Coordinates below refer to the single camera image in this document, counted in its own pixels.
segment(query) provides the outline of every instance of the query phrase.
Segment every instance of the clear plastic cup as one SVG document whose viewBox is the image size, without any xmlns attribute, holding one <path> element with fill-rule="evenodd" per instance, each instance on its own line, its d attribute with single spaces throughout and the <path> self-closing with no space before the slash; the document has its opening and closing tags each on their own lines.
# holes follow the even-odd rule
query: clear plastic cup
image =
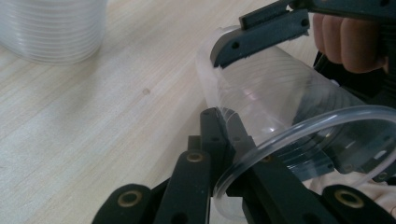
<svg viewBox="0 0 396 224">
<path fill-rule="evenodd" d="M 100 47 L 107 0 L 0 0 L 0 44 L 36 63 L 80 62 Z"/>
<path fill-rule="evenodd" d="M 196 59 L 208 106 L 221 111 L 227 133 L 238 116 L 256 145 L 234 160 L 215 186 L 215 205 L 224 216 L 235 218 L 235 211 L 224 207 L 225 190 L 271 154 L 300 180 L 314 179 L 317 186 L 322 175 L 337 173 L 343 177 L 338 184 L 357 187 L 395 161 L 396 110 L 366 105 L 282 49 L 272 47 L 214 68 L 213 46 L 237 28 L 215 31 Z M 238 149 L 234 139 L 229 136 Z"/>
</svg>

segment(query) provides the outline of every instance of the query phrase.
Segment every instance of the wood grain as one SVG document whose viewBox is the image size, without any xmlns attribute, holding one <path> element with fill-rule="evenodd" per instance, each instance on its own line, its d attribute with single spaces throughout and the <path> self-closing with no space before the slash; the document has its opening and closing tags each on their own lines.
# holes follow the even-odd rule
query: wood grain
<svg viewBox="0 0 396 224">
<path fill-rule="evenodd" d="M 114 189 L 169 177 L 205 109 L 200 44 L 269 3 L 110 0 L 102 47 L 72 65 L 0 47 L 0 222 L 90 223 Z M 312 36 L 281 47 L 316 54 Z"/>
</svg>

